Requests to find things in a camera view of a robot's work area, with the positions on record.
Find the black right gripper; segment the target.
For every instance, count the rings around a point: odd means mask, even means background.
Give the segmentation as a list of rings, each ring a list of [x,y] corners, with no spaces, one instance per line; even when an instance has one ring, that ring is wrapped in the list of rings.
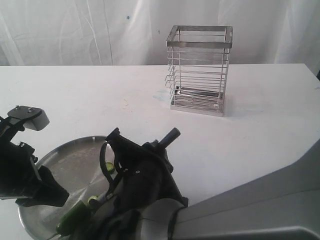
[[[117,171],[117,176],[112,179],[107,169],[101,168],[109,182],[107,194],[113,193],[122,183],[120,192],[115,195],[115,214],[147,207],[160,199],[172,199],[183,207],[188,206],[188,198],[182,196],[173,179],[174,167],[166,148],[159,149],[160,141],[138,145],[122,136],[119,128],[115,128],[105,141],[114,152]]]

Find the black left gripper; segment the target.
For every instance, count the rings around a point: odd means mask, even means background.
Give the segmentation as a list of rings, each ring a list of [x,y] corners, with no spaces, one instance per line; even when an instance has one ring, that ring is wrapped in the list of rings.
[[[12,143],[25,130],[25,122],[10,116],[0,119],[0,199],[17,199],[15,203],[22,207],[63,207],[70,194],[47,167],[37,170],[34,148],[24,142]]]

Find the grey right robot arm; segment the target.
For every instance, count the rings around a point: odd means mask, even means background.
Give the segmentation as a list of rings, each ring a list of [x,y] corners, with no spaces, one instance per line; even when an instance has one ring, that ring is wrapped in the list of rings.
[[[320,144],[296,162],[189,206],[172,177],[166,147],[180,132],[138,145],[114,129],[121,191],[97,234],[105,240],[317,240]]]

